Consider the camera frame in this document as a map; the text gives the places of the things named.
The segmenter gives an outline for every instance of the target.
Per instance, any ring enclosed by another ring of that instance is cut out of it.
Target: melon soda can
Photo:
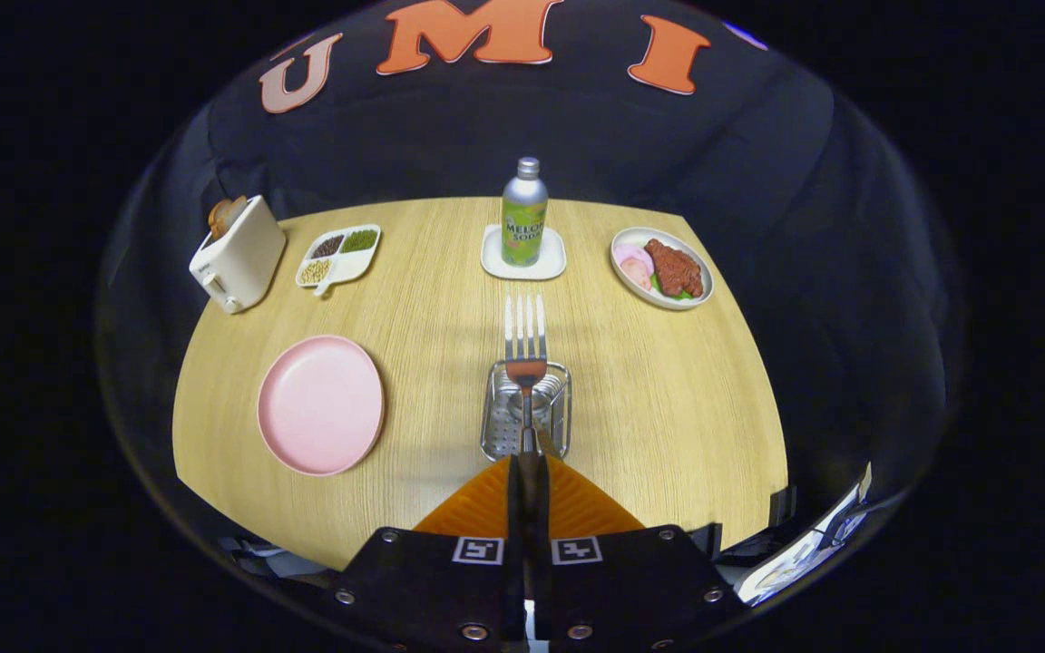
[[[503,261],[526,267],[539,260],[547,224],[547,185],[539,179],[539,160],[522,157],[518,173],[503,190]]]

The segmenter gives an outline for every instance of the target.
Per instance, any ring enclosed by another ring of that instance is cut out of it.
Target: white toaster
[[[224,312],[255,306],[269,290],[285,248],[285,233],[269,203],[260,195],[252,197],[233,217],[228,234],[211,239],[211,234],[204,237],[188,272]]]

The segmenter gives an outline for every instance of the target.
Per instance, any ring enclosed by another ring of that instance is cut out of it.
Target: letter m
[[[411,4],[386,17],[394,22],[394,37],[389,59],[377,66],[377,73],[409,72],[429,63],[429,55],[422,53],[423,38],[443,62],[452,64],[486,30],[490,30],[486,45],[473,51],[478,61],[544,64],[552,59],[551,50],[542,46],[547,13],[552,4],[562,1],[489,0],[469,16],[446,0]]]

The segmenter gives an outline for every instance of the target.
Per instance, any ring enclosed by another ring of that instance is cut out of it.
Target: black fabric
[[[766,364],[799,516],[829,508],[870,459],[874,499],[918,477],[952,393],[960,316],[928,199],[857,108],[717,18],[658,1],[553,5],[547,65],[483,64],[472,49],[446,64],[423,45],[425,67],[382,77],[385,17],[411,3],[374,4],[250,66],[134,187],[103,264],[99,359],[120,435],[150,477],[179,486],[171,401],[208,300],[187,263],[216,200],[261,194],[283,219],[497,195],[524,155],[539,157],[554,197],[688,218]],[[469,13],[482,0],[454,4]],[[692,67],[696,94],[628,77],[648,44],[642,13],[712,42]],[[260,75],[295,57],[296,87],[303,50],[336,32],[324,90],[266,113]],[[171,498],[176,510],[188,502]]]

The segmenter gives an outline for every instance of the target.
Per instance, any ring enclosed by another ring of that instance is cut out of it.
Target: pink plate
[[[264,375],[257,423],[279,462],[328,476],[373,449],[381,406],[381,377],[364,348],[340,335],[314,335],[287,348]]]

